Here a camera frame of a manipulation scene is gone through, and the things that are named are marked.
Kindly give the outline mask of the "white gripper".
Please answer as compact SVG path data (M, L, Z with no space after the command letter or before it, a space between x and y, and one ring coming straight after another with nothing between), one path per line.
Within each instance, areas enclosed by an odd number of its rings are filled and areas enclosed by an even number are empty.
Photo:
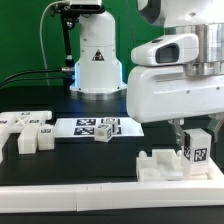
M136 66L127 83L127 113L139 123L169 120L179 147L185 144L183 119L210 115L208 129L224 124L224 75L187 77L183 66Z

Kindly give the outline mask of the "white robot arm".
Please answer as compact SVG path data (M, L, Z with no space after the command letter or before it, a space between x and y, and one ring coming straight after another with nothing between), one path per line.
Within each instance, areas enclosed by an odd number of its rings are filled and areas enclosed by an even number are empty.
M138 123L224 113L224 0L136 0L163 35L132 48L135 67L122 80L115 21L101 0L69 0L79 12L80 57L70 90L97 98L126 92Z

